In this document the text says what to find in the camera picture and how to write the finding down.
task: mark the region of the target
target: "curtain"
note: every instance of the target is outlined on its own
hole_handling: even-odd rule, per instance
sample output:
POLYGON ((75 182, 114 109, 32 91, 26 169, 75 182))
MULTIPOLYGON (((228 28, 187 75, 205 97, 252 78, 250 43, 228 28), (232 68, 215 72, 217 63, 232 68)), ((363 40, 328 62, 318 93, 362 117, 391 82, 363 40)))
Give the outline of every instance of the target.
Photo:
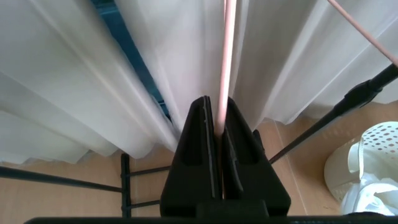
POLYGON ((0 159, 175 149, 173 128, 88 1, 0 2, 0 159))
MULTIPOLYGON (((89 1, 0 2, 0 159, 77 162, 87 151, 174 151, 190 104, 216 114, 223 0, 115 0, 172 124, 89 1)), ((339 3, 398 56, 398 1, 339 3)), ((241 0, 229 95, 252 129, 318 118, 390 62, 324 0, 241 0)), ((397 99, 391 83, 374 99, 397 99)))

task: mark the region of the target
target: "rack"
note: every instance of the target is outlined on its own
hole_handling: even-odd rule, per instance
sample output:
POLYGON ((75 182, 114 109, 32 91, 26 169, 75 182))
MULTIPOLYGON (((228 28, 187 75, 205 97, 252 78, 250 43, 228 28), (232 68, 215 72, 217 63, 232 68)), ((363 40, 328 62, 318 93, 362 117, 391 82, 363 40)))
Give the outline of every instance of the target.
POLYGON ((8 179, 17 179, 17 180, 28 180, 28 181, 48 183, 48 184, 66 185, 72 187, 83 187, 87 189, 119 192, 121 193, 122 196, 121 210, 123 218, 131 217, 131 210, 133 208, 145 207, 149 205, 158 205, 160 203, 160 200, 153 200, 149 202, 132 204, 131 194, 130 194, 131 191, 130 178, 138 175, 151 174, 154 172, 169 170, 170 166, 130 172, 130 157, 125 153, 121 155, 120 163, 121 163, 121 175, 120 175, 121 187, 97 184, 97 183, 87 182, 83 180, 75 180, 65 177, 57 177, 54 175, 40 174, 37 172, 30 172, 30 171, 13 169, 8 167, 0 167, 0 177, 8 179))

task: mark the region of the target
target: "plastic bag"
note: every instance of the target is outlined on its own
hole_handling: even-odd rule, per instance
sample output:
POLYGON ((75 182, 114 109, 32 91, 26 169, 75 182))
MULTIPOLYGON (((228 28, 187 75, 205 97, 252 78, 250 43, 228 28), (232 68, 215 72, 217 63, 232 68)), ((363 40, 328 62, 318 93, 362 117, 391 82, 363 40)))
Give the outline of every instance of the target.
POLYGON ((398 183, 390 178, 379 180, 364 173, 359 184, 353 184, 344 196, 341 213, 377 212, 398 215, 398 183))

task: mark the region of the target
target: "white basket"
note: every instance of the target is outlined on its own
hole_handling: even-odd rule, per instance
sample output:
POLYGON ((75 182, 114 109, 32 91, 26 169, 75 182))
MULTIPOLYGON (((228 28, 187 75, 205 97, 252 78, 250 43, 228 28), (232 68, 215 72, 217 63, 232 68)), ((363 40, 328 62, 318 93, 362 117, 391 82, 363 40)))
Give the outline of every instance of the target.
POLYGON ((398 122, 377 124, 339 147, 325 164, 325 182, 339 202, 363 172, 398 182, 398 122))

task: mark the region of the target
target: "pink rod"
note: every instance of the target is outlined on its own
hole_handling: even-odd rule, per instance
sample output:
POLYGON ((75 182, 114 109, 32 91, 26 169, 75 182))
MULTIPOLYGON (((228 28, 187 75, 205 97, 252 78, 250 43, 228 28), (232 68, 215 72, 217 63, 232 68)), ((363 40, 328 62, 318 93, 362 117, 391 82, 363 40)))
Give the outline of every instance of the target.
POLYGON ((398 59, 395 58, 388 50, 386 50, 369 32, 361 27, 361 25, 354 20, 335 0, 328 0, 328 2, 337 9, 340 14, 348 20, 348 22, 355 27, 375 48, 377 48, 384 56, 386 56, 394 65, 398 67, 398 59))
POLYGON ((226 0, 224 10, 224 49, 223 65, 221 68, 220 96, 218 100, 218 114, 215 123, 215 135, 221 137, 225 127, 226 107, 228 102, 229 78, 231 76, 232 49, 234 42, 236 0, 226 0))

